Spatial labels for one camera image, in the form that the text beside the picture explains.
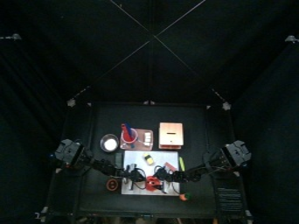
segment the orange object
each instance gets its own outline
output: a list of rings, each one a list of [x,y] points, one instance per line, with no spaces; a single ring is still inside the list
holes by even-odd
[[[191,194],[190,193],[181,194],[181,200],[190,200],[190,199],[191,199]]]
[[[107,181],[107,189],[114,192],[118,189],[118,180],[115,178],[111,178]]]

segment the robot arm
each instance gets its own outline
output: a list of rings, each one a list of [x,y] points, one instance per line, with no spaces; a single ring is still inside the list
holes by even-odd
[[[81,167],[83,165],[91,166],[105,175],[117,178],[131,179],[133,182],[146,181],[145,175],[139,172],[141,169],[127,167],[127,169],[117,168],[106,159],[97,160],[91,150],[86,149],[81,143],[66,139],[61,142],[61,146],[55,151],[55,157],[62,161],[67,167]],[[251,153],[242,141],[237,141],[223,147],[215,156],[202,164],[187,171],[175,171],[170,173],[165,167],[161,167],[154,176],[167,182],[197,182],[201,181],[202,175],[210,173],[210,168],[221,167],[223,171],[230,171],[235,167],[242,166],[251,159]]]

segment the black curtain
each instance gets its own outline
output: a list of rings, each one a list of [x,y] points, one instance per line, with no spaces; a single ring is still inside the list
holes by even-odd
[[[65,100],[91,86],[79,99],[211,104],[211,89],[234,102],[285,49],[299,3],[10,0],[2,9]]]
[[[48,155],[62,138],[67,108],[20,43],[0,40],[2,223],[35,223],[34,213],[43,209],[52,178]]]
[[[290,43],[233,107],[238,138],[253,150],[246,186],[258,223],[299,220],[298,61]]]

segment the yellow object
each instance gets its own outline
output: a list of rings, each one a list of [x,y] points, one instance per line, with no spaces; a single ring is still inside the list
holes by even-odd
[[[145,160],[150,165],[155,163],[155,160],[149,153],[145,153]]]
[[[182,166],[182,171],[185,172],[185,163],[183,163],[183,158],[181,157],[181,166]]]

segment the green object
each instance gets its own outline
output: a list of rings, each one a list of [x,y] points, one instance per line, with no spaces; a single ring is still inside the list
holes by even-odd
[[[182,171],[185,172],[185,163],[183,163],[183,158],[181,157],[181,166],[182,166]]]

